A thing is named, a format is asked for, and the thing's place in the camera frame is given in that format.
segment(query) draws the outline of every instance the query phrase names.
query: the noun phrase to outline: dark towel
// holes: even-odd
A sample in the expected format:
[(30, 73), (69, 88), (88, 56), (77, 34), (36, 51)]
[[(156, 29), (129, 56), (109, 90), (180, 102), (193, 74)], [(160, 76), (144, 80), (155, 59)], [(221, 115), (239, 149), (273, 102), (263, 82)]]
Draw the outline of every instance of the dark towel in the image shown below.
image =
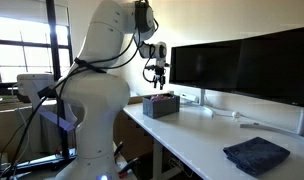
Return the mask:
[(225, 147), (223, 151), (237, 168), (254, 177), (271, 170), (290, 155), (290, 151), (260, 137)]

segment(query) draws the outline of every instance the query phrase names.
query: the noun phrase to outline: wall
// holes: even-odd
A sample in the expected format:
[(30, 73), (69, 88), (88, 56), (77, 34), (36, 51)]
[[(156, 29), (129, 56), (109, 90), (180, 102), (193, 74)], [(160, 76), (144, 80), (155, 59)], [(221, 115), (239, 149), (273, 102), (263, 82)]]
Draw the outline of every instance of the wall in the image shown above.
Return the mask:
[[(81, 47), (86, 25), (99, 2), (69, 0), (74, 56)], [(166, 42), (167, 62), (170, 62), (173, 46), (240, 39), (304, 26), (304, 0), (150, 0), (150, 4), (160, 28), (147, 42)], [(133, 52), (134, 47), (120, 62)], [(137, 55), (116, 74), (125, 78), (138, 94), (158, 93), (160, 90), (153, 89), (153, 85), (142, 77), (145, 63), (146, 60)], [(153, 73), (147, 72), (146, 76), (151, 79)], [(167, 90), (194, 95), (199, 95), (200, 91), (168, 83), (164, 86), (164, 91)], [(215, 107), (237, 110), (281, 128), (294, 130), (297, 124), (300, 109), (294, 106), (215, 91), (207, 91), (206, 96)]]

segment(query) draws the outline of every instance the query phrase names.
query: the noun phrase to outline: cardboard box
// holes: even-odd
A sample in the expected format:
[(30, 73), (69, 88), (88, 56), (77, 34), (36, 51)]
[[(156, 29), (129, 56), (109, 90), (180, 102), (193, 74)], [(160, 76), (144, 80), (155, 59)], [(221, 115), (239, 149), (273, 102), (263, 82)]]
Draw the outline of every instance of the cardboard box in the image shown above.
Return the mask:
[(180, 110), (180, 96), (164, 94), (169, 99), (152, 100), (153, 96), (143, 97), (143, 114), (158, 118)]

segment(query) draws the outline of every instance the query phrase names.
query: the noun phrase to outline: white desk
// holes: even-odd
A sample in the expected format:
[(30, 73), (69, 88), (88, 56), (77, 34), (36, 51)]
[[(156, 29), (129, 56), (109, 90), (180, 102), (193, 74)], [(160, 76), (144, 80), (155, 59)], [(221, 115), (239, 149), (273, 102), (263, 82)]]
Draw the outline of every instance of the white desk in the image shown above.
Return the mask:
[(239, 127), (240, 123), (253, 121), (240, 118), (237, 122), (223, 116), (211, 119), (201, 107), (187, 105), (181, 105), (178, 113), (157, 119), (144, 115), (142, 104), (128, 105), (124, 111), (203, 179), (256, 179), (226, 159), (223, 148), (257, 136), (291, 152), (259, 179), (304, 179), (304, 142), (275, 132)]

